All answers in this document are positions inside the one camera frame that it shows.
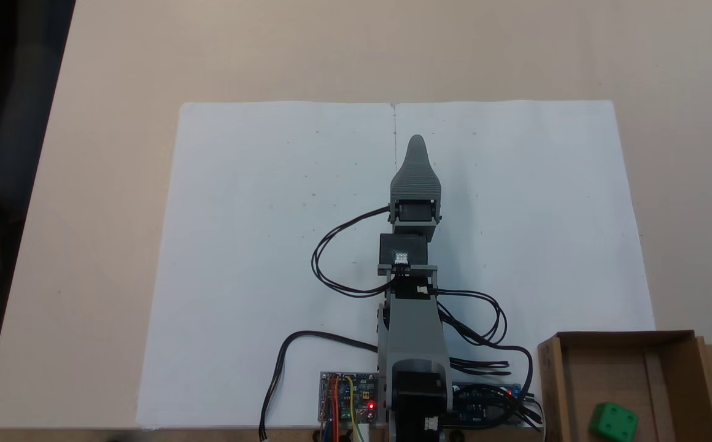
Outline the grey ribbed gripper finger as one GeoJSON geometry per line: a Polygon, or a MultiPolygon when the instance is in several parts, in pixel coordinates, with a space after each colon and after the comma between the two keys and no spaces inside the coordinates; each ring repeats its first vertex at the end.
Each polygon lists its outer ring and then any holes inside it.
{"type": "Polygon", "coordinates": [[[413,135],[407,145],[403,164],[390,183],[390,199],[440,200],[442,185],[427,154],[424,138],[413,135]]]}

